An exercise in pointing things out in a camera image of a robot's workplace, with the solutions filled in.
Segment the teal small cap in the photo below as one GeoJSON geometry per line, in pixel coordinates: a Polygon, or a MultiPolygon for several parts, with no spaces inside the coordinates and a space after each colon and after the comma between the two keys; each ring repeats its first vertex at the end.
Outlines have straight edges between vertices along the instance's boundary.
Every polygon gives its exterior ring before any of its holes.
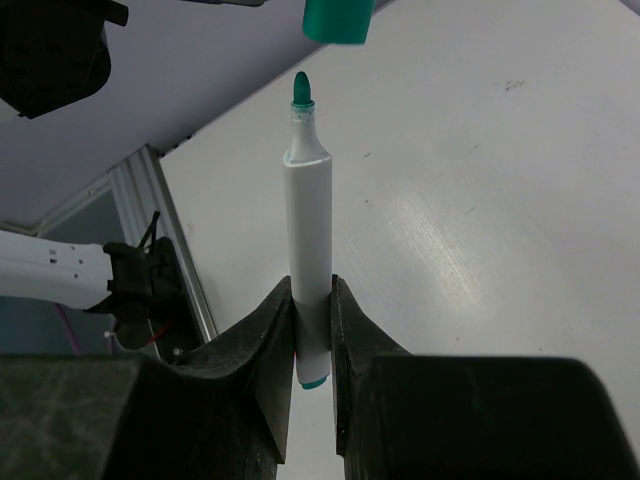
{"type": "Polygon", "coordinates": [[[322,44],[362,45],[374,7],[374,0],[306,0],[302,31],[322,44]]]}

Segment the teal thin pen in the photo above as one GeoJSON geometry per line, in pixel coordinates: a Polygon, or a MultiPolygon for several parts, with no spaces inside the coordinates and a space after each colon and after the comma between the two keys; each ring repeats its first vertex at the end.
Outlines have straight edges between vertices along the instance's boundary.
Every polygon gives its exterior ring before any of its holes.
{"type": "Polygon", "coordinates": [[[299,71],[283,172],[296,374],[305,390],[322,385],[331,371],[333,157],[318,138],[315,114],[309,77],[299,71]]]}

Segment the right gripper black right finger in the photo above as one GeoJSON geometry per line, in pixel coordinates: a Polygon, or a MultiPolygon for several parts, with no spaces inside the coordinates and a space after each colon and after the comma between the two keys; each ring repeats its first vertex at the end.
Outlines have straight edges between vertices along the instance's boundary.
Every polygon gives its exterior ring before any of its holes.
{"type": "Polygon", "coordinates": [[[342,278],[330,297],[336,451],[349,479],[631,479],[600,379],[563,357],[412,354],[342,278]]]}

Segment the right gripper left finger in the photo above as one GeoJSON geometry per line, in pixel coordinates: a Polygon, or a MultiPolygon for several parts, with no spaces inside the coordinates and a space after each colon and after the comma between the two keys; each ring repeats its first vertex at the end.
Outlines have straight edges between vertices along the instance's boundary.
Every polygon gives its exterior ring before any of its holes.
{"type": "Polygon", "coordinates": [[[174,364],[1,359],[5,479],[272,479],[286,458],[291,283],[174,364]]]}

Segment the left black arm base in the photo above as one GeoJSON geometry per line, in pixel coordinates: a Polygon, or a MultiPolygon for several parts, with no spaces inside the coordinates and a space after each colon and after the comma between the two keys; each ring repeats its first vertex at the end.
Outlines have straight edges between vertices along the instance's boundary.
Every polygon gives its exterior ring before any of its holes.
{"type": "Polygon", "coordinates": [[[136,246],[109,242],[103,246],[112,267],[107,297],[88,311],[114,318],[113,331],[125,325],[149,326],[145,346],[161,360],[174,363],[204,343],[187,284],[171,239],[158,235],[156,210],[136,246]]]}

